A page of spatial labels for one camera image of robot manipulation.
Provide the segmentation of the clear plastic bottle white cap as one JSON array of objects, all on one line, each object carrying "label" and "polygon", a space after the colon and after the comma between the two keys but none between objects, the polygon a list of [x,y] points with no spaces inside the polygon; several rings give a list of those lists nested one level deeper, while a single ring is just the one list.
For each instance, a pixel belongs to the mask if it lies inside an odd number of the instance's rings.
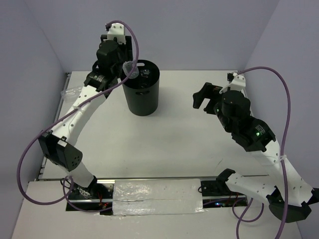
[{"label": "clear plastic bottle white cap", "polygon": [[139,69],[135,61],[127,61],[122,65],[124,74],[129,79],[135,79],[139,76]]}]

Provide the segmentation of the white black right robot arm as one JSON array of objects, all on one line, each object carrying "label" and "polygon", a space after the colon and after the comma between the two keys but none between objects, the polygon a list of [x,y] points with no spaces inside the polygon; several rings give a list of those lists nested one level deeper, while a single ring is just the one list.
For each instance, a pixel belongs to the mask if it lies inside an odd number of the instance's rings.
[{"label": "white black right robot arm", "polygon": [[251,102],[243,93],[205,83],[193,94],[193,108],[209,99],[204,111],[218,117],[224,130],[247,153],[254,157],[273,180],[272,184],[254,181],[232,169],[225,169],[217,177],[216,187],[220,194],[231,191],[245,194],[268,206],[279,220],[283,217],[284,203],[288,203],[286,223],[305,220],[311,213],[310,205],[317,203],[317,189],[302,179],[296,169],[284,156],[269,126],[251,115]]}]

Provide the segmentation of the clear crushed plastic bottle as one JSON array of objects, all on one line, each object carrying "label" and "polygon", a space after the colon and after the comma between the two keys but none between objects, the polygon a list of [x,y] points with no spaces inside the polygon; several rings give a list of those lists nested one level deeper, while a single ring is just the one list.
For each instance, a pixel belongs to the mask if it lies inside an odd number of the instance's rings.
[{"label": "clear crushed plastic bottle", "polygon": [[152,70],[150,69],[141,69],[140,76],[144,78],[150,78],[152,76]]}]

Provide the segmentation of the clear bottle green blue label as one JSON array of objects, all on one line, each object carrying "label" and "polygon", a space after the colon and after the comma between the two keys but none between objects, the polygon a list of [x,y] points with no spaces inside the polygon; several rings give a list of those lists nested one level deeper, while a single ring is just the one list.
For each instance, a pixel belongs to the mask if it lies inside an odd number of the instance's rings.
[{"label": "clear bottle green blue label", "polygon": [[66,89],[61,91],[61,98],[65,102],[71,102],[76,100],[82,91],[82,86],[73,87],[70,89]]}]

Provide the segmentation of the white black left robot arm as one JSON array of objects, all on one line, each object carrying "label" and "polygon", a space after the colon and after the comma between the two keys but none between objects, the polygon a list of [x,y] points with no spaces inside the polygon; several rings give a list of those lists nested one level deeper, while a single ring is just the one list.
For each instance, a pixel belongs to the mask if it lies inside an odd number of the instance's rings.
[{"label": "white black left robot arm", "polygon": [[44,156],[72,177],[75,192],[87,199],[102,195],[107,189],[85,167],[83,153],[75,144],[93,113],[118,83],[123,64],[133,60],[132,38],[102,35],[96,55],[97,60],[72,107],[38,140]]}]

